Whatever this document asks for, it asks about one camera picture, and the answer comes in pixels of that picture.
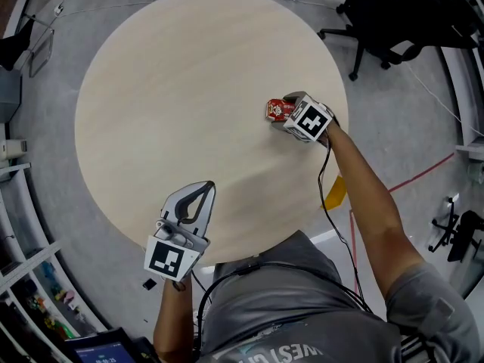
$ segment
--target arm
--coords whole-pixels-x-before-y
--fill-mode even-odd
[[[166,363],[191,361],[194,342],[191,275],[185,278],[186,289],[178,292],[170,280],[163,287],[160,313],[154,329],[153,345]]]
[[[371,268],[386,297],[404,271],[424,260],[407,239],[390,193],[351,138],[335,122],[328,126],[327,136],[345,181]]]

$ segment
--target black chair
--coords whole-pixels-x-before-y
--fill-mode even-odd
[[[337,8],[352,23],[346,29],[322,29],[326,34],[349,36],[358,40],[355,66],[349,78],[358,78],[363,51],[382,60],[385,70],[416,58],[428,45],[474,48],[470,35],[482,26],[477,14],[465,0],[346,0]],[[401,42],[411,45],[403,54],[391,50]]]
[[[434,219],[432,224],[437,228],[445,230],[443,236],[441,236],[439,242],[435,246],[429,246],[429,251],[434,253],[439,247],[447,246],[452,244],[450,253],[448,254],[447,261],[462,262],[464,256],[466,255],[467,248],[472,245],[476,250],[474,252],[474,257],[480,248],[482,240],[477,242],[473,236],[475,230],[484,231],[484,219],[478,216],[474,211],[466,211],[462,214],[461,221],[454,230],[455,224],[459,219],[459,215],[454,214],[454,202],[449,198],[449,203],[451,204],[451,213],[448,218],[447,226],[438,225],[437,221]]]
[[[29,20],[26,24],[22,27],[22,29],[17,32],[15,35],[0,39],[0,66],[2,66],[7,71],[12,71],[14,69],[15,63],[18,61],[20,56],[25,52],[28,51],[29,55],[29,76],[32,78],[34,77],[48,62],[52,55],[52,43],[54,39],[54,30],[51,26],[47,23],[44,23],[41,20],[38,20],[35,15],[29,16],[24,14],[25,17],[28,17]],[[37,67],[37,69],[33,70],[33,61],[36,57],[36,54],[43,48],[45,42],[43,42],[38,48],[37,51],[29,50],[30,46],[30,36],[32,35],[32,28],[34,22],[37,22],[43,26],[46,26],[49,30],[48,38],[45,42],[49,42],[49,49],[48,55],[43,60],[43,62]]]

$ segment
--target gray floor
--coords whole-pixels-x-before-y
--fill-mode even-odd
[[[50,22],[54,19],[54,6],[61,1],[33,0],[29,12]],[[91,198],[76,158],[74,116],[83,76],[97,50],[124,20],[146,5],[139,2],[152,1],[66,0],[62,15],[67,16],[53,23],[52,59],[35,79],[24,76],[23,104],[11,121],[11,134],[29,141],[29,153],[23,161],[32,163],[29,185],[35,191],[46,229],[53,238],[71,237],[61,253],[76,282],[110,325],[122,326],[132,336],[148,337],[156,321],[162,284],[150,292],[141,287],[143,281],[153,277],[142,268],[142,249],[120,234]],[[336,7],[343,0],[306,1]],[[278,2],[314,29],[344,27],[344,19],[334,9]],[[33,38],[40,34],[36,27]],[[328,36],[325,44],[345,83],[349,133],[389,188],[454,152],[460,127],[422,88],[407,66],[384,71],[377,59],[366,54],[358,81],[351,82],[348,73],[355,57],[355,41]],[[436,49],[424,49],[410,65],[444,103],[455,106]],[[455,154],[431,173],[394,193],[408,236],[446,278],[451,277],[454,266],[445,262],[445,251],[432,257],[426,251],[427,243],[436,235],[429,221],[442,209],[442,200],[449,194],[460,193],[462,209],[471,206],[482,213],[482,188],[467,180],[466,165],[465,158]],[[349,208],[346,201],[331,212],[348,238]],[[329,229],[322,214],[309,226],[310,235]],[[384,316],[383,301],[358,232],[356,236],[365,295],[370,306]],[[352,269],[343,245],[332,237],[319,247],[335,261],[343,281],[352,287]],[[200,276],[209,282],[209,275]],[[199,298],[197,290],[194,300]]]

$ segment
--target person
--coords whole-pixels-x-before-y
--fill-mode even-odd
[[[479,360],[476,323],[465,301],[407,239],[396,204],[350,137],[333,121],[334,150],[387,321],[359,308],[330,281],[269,266],[224,280],[203,325],[200,362],[402,361],[403,335],[420,335],[451,362]],[[216,266],[214,280],[257,262],[315,268],[341,283],[335,265],[301,232],[257,257]],[[193,361],[191,278],[165,284],[154,330],[162,361]]]

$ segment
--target round wooden table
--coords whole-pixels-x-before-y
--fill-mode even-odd
[[[303,90],[347,129],[343,81],[316,33],[272,0],[159,0],[131,16],[92,61],[76,109],[82,176],[106,217],[145,247],[166,198],[213,180],[201,262],[267,250],[321,205],[326,154],[265,120]],[[337,177],[331,157],[324,192]]]

